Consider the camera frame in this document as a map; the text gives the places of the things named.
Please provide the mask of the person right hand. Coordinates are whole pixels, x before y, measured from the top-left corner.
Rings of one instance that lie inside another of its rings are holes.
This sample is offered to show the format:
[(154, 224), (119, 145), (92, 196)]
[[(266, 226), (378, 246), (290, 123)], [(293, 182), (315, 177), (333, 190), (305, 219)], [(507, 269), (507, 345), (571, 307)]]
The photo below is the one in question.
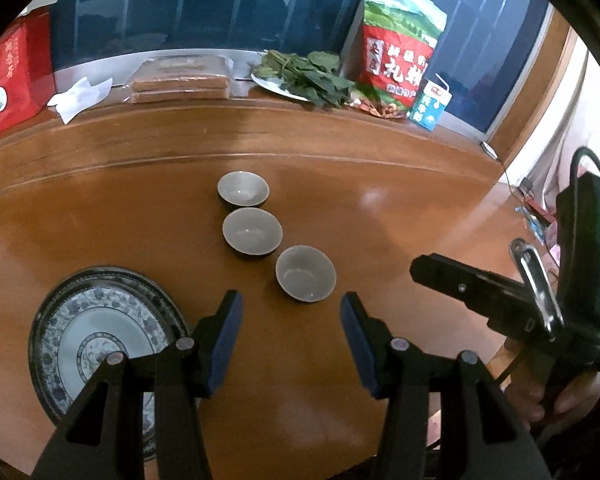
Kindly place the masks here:
[(541, 424), (548, 436), (558, 434), (591, 413), (600, 400), (600, 373), (586, 372), (560, 393), (554, 404), (554, 415), (547, 417), (541, 406), (545, 385), (528, 362), (520, 363), (513, 371), (505, 390), (509, 404), (527, 429)]

